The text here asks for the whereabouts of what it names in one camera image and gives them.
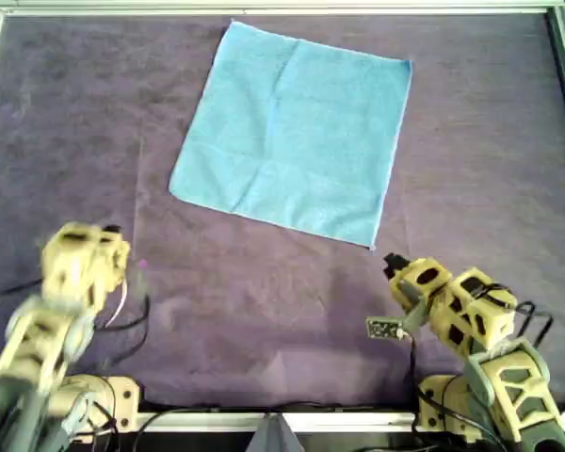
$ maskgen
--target aluminum frame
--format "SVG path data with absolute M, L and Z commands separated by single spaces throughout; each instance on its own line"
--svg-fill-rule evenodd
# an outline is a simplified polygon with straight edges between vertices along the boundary
M 557 51 L 565 91 L 565 0 L 0 0 L 0 36 L 9 16 L 207 15 L 207 14 L 519 14 L 543 13 Z M 140 413 L 137 428 L 153 413 Z M 148 431 L 252 432 L 263 412 L 166 414 Z M 284 415 L 297 433 L 410 432 L 408 412 L 292 412 Z M 565 429 L 565 413 L 562 414 Z

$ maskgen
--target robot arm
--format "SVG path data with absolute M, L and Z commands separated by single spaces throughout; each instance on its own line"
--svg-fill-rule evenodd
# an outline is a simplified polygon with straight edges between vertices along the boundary
M 29 297 L 12 315 L 0 355 L 1 450 L 37 450 L 45 417 L 50 407 L 62 405 L 60 397 L 68 400 L 70 416 L 48 443 L 86 422 L 94 391 L 80 387 L 72 397 L 61 384 L 88 347 L 107 294 L 123 281 L 129 251 L 118 228 L 80 223 L 63 226 L 44 248 L 41 296 Z M 17 422 L 9 422 L 12 416 Z
M 426 395 L 419 400 L 420 428 L 456 433 L 467 443 L 483 439 L 479 429 L 438 412 L 433 405 L 439 404 L 495 428 L 520 451 L 565 451 L 545 361 L 526 339 L 509 340 L 518 309 L 510 291 L 476 268 L 453 279 L 431 258 L 410 262 L 390 254 L 385 261 L 394 299 L 407 316 L 369 317 L 369 335 L 401 338 L 429 323 L 465 360 L 462 376 L 430 376 L 419 385 Z

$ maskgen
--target wire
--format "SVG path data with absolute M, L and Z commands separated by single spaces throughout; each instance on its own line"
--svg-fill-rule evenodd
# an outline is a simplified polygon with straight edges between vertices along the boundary
M 109 366 L 112 365 L 118 365 L 120 363 L 122 363 L 123 361 L 127 360 L 128 358 L 133 357 L 134 355 L 136 355 L 140 349 L 144 346 L 144 344 L 147 342 L 147 339 L 149 337 L 149 316 L 151 315 L 151 298 L 148 295 L 145 295 L 144 297 L 144 313 L 142 313 L 142 315 L 134 320 L 132 320 L 131 322 L 124 324 L 124 325 L 117 325 L 114 327 L 101 327 L 101 328 L 97 328 L 96 332 L 116 332 L 116 331 L 126 331 L 126 330 L 131 330 L 132 328 L 134 328 L 137 325 L 141 325 L 144 323 L 144 332 L 142 333 L 142 337 L 140 338 L 140 340 L 133 345 L 132 347 L 128 348 L 127 350 L 123 351 L 122 353 L 119 353 L 113 357 L 110 358 L 106 358 L 105 360 L 103 360 L 101 363 L 92 363 L 90 365 L 85 366 L 85 368 L 87 369 L 106 369 Z
M 421 447 L 361 447 L 359 449 L 354 449 L 353 452 L 427 452 L 428 450 L 433 450 L 438 448 L 438 445 L 424 445 Z
M 488 429 L 485 426 L 482 426 L 481 424 L 478 423 L 478 421 L 471 419 L 470 417 L 467 417 L 463 414 L 460 414 L 459 412 L 455 412 L 454 410 L 445 407 L 444 405 L 438 403 L 436 400 L 434 400 L 432 397 L 430 397 L 429 395 L 426 395 L 425 393 L 423 393 L 423 391 L 421 391 L 421 388 L 419 387 L 419 385 L 416 383 L 416 340 L 414 339 L 414 336 L 412 336 L 411 334 L 408 333 L 408 335 L 411 337 L 412 339 L 412 346 L 411 346 L 411 362 L 410 362 L 410 372 L 411 372 L 411 380 L 412 380 L 412 386 L 414 391 L 416 392 L 416 395 L 418 398 L 424 400 L 425 402 L 427 402 L 429 404 L 429 406 L 431 406 L 432 408 L 434 408 L 435 410 L 437 410 L 438 412 L 444 414 L 444 415 L 448 415 L 450 417 L 454 417 L 455 419 L 458 419 L 459 421 L 461 421 L 464 424 L 467 424 L 471 427 L 477 428 L 479 430 L 481 430 L 483 433 L 485 433 L 486 435 L 488 435 L 492 441 L 498 445 L 498 447 L 503 451 L 503 452 L 508 452 L 507 451 L 507 447 L 505 446 L 504 442 L 490 429 Z M 417 421 L 417 417 L 416 415 L 414 416 L 414 421 L 412 422 L 412 431 L 419 437 L 422 438 L 422 435 L 420 435 L 419 432 L 417 432 L 416 430 L 416 424 L 418 423 Z
M 120 431 L 117 428 L 117 419 L 113 417 L 113 415 L 100 403 L 94 401 L 94 406 L 98 408 L 98 410 L 106 417 L 107 422 L 103 426 L 103 428 L 110 428 L 113 433 L 109 435 L 108 442 L 103 449 L 104 452 L 120 452 L 121 451 L 121 438 L 120 438 Z M 111 437 L 115 437 L 115 443 L 113 443 L 113 447 L 111 447 Z
M 534 342 L 533 342 L 534 347 L 538 348 L 540 346 L 541 342 L 546 337 L 546 334 L 548 334 L 548 331 L 552 328 L 553 324 L 555 323 L 555 318 L 549 312 L 538 311 L 536 304 L 533 301 L 530 301 L 530 300 L 524 301 L 523 303 L 518 304 L 517 307 L 515 308 L 515 312 L 517 312 L 521 315 L 525 315 L 525 322 L 524 322 L 523 326 L 521 327 L 521 329 L 519 330 L 519 333 L 517 334 L 518 336 L 521 336 L 525 333 L 525 331 L 527 330 L 527 327 L 529 327 L 529 323 L 531 322 L 533 317 L 546 318 L 546 323 L 544 323 L 544 326 L 542 327 L 542 329 L 538 333 L 538 336 L 536 336 L 536 339 L 534 339 Z
M 454 381 L 455 379 L 457 379 L 459 376 L 455 375 L 454 377 L 452 377 L 451 379 L 449 379 L 447 381 L 447 383 L 444 386 L 444 390 L 442 391 L 442 405 L 445 406 L 445 393 L 448 390 L 448 387 L 450 386 L 450 384 L 452 383 L 452 381 Z M 448 431 L 447 427 L 445 426 L 445 416 L 444 416 L 444 431 Z
M 493 290 L 506 290 L 507 292 L 512 294 L 512 292 L 510 291 L 510 289 L 507 286 L 505 286 L 505 285 L 503 285 L 499 282 L 492 282 L 490 284 L 484 285 L 480 289 L 480 291 L 478 291 L 474 294 L 474 297 L 476 299 L 485 298 L 488 301 L 491 301 L 492 303 L 494 303 L 496 305 L 507 307 L 507 304 L 504 301 L 501 301 L 501 300 L 490 295 L 490 292 L 492 292 Z M 534 339 L 533 345 L 534 345 L 535 348 L 538 348 L 540 346 L 541 342 L 544 340 L 544 337 L 546 337 L 546 334 L 548 334 L 548 331 L 552 328 L 553 323 L 555 323 L 555 318 L 552 316 L 552 314 L 550 314 L 546 311 L 537 311 L 537 309 L 538 309 L 538 307 L 531 300 L 519 303 L 517 305 L 517 307 L 514 308 L 514 311 L 516 313 L 518 313 L 520 315 L 525 315 L 524 324 L 522 325 L 521 329 L 517 333 L 517 337 L 521 337 L 525 334 L 525 332 L 527 331 L 527 328 L 529 327 L 529 324 L 531 323 L 532 318 L 534 318 L 534 317 L 544 317 L 544 318 L 547 319 L 546 323 L 544 324 L 544 326 L 542 327 L 542 329 L 538 333 L 538 336 L 536 336 L 536 339 Z
M 138 444 L 140 443 L 140 438 L 142 438 L 142 435 L 146 432 L 147 428 L 154 421 L 159 419 L 160 417 L 163 417 L 167 414 L 175 414 L 177 412 L 193 412 L 193 411 L 194 410 L 189 409 L 189 408 L 174 408 L 173 410 L 167 410 L 165 412 L 158 412 L 157 414 L 154 414 L 149 419 L 147 419 L 147 421 L 144 424 L 142 424 L 142 426 L 138 429 L 138 432 L 136 434 L 136 438 L 134 439 L 134 442 L 132 443 L 131 452 L 137 452 Z
M 0 298 L 6 297 L 8 295 L 16 294 L 18 292 L 23 292 L 24 290 L 27 290 L 27 289 L 30 289 L 30 288 L 35 287 L 37 285 L 40 285 L 41 281 L 42 281 L 42 279 L 38 278 L 36 280 L 32 280 L 32 281 L 28 281 L 28 282 L 23 282 L 21 284 L 13 285 L 12 287 L 9 287 L 8 289 L 0 290 Z
M 124 278 L 123 282 L 121 283 L 121 299 L 120 304 L 118 305 L 115 313 L 109 318 L 105 323 L 105 328 L 111 325 L 113 321 L 120 315 L 121 310 L 123 309 L 123 305 L 125 305 L 125 301 L 128 298 L 128 281 Z
M 116 326 L 103 326 L 103 327 L 97 327 L 96 328 L 96 332 L 114 332 L 114 331 L 126 331 L 126 330 L 130 330 L 132 328 L 134 328 L 136 325 L 140 325 L 142 322 L 146 321 L 149 318 L 149 314 L 151 311 L 151 299 L 148 295 L 144 296 L 144 313 L 138 317 L 135 318 L 134 320 L 132 320 L 129 323 L 125 323 L 123 325 L 116 325 Z

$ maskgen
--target blue towel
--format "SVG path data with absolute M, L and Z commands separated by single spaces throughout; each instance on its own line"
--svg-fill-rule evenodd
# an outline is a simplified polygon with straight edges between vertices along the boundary
M 411 75 L 409 61 L 233 22 L 169 191 L 372 248 Z

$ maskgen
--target purple fabric surface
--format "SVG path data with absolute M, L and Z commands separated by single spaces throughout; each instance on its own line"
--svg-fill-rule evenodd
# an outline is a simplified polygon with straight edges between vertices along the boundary
M 118 222 L 148 264 L 153 310 L 145 348 L 108 372 L 150 400 L 397 404 L 410 398 L 409 345 L 367 340 L 364 318 L 400 314 L 385 253 L 432 255 L 556 316 L 541 353 L 565 400 L 565 106 L 543 17 L 243 18 L 415 62 L 374 253 L 168 193 L 229 20 L 7 20 L 0 288 L 39 273 L 36 242 L 63 221 Z M 0 301 L 0 347 L 23 299 Z M 132 297 L 122 319 L 140 311 Z M 97 336 L 86 361 L 140 336 Z M 418 340 L 420 375 L 460 369 L 427 328 Z

